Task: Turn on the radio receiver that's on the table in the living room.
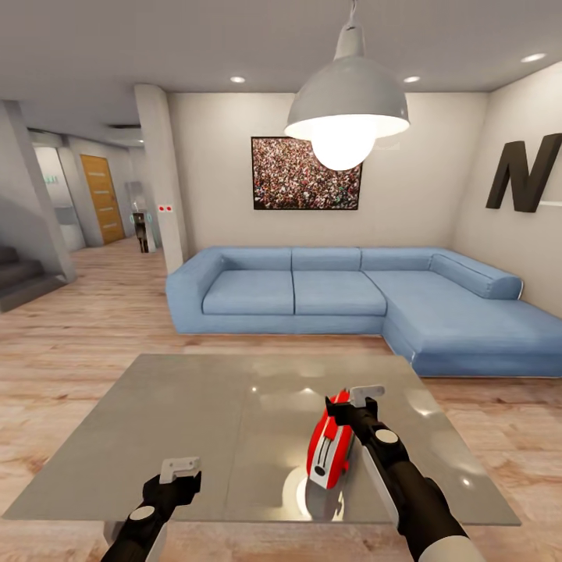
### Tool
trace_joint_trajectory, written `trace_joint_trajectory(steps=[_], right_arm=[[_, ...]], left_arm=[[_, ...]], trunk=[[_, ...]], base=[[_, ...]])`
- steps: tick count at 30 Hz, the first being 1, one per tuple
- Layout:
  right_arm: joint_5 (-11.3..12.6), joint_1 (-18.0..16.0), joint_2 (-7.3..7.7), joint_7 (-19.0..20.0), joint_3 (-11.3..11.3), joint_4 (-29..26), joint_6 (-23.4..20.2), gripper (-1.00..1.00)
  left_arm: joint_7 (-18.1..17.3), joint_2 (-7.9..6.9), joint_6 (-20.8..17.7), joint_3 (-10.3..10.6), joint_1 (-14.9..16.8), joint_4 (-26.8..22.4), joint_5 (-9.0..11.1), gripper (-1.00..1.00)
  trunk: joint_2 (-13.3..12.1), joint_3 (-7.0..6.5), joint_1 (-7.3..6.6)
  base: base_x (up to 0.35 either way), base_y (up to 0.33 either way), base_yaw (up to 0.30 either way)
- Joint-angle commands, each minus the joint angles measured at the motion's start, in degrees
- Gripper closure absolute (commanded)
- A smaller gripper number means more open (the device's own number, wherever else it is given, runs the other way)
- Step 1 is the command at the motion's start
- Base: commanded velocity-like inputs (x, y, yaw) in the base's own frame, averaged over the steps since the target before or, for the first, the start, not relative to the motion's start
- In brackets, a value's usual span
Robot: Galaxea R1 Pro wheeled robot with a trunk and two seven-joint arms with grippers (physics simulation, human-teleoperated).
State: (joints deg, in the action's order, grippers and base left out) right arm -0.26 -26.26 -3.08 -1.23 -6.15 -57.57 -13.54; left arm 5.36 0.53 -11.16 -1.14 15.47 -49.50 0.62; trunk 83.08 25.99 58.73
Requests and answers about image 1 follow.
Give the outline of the radio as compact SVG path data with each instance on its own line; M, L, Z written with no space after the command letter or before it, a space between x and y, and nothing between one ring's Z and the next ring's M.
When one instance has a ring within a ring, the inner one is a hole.
M332 403L350 402L350 391L341 391L338 397L332 397ZM349 425L337 426L334 416L324 412L316 425L308 448L307 472L310 479L325 489L331 489L337 483L341 468L343 475L349 467L347 456L354 437Z

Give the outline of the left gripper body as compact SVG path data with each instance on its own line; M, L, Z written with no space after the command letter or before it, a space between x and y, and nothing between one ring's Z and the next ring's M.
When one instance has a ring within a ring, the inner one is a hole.
M171 499L173 510L179 505L189 505L194 498L194 476L177 477L169 484L160 483L159 477L149 480L144 485L144 500L157 494L167 495Z

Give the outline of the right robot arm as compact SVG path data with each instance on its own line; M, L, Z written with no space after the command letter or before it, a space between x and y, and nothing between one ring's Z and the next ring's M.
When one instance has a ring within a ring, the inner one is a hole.
M450 506L438 484L410 461L400 437L378 421L381 385L349 389L350 402L326 399L328 416L337 426L349 425L363 445L362 456L394 525L405 535L414 562L486 562Z

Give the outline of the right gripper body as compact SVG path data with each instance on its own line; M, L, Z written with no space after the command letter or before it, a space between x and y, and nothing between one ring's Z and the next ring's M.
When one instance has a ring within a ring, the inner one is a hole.
M337 426L349 425L354 434L358 422L365 417L373 417L378 421L377 402L371 398L366 401L366 407L355 407L350 402L341 402L334 404L334 418Z

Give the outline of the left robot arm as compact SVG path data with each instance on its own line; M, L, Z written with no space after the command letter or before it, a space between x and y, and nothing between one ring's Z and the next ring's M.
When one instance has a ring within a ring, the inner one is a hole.
M189 505L201 491L201 471L195 477L177 477L175 472L196 471L201 466L200 457L165 459L161 474L144 485L144 502L129 514L101 562L158 562L171 513L179 505Z

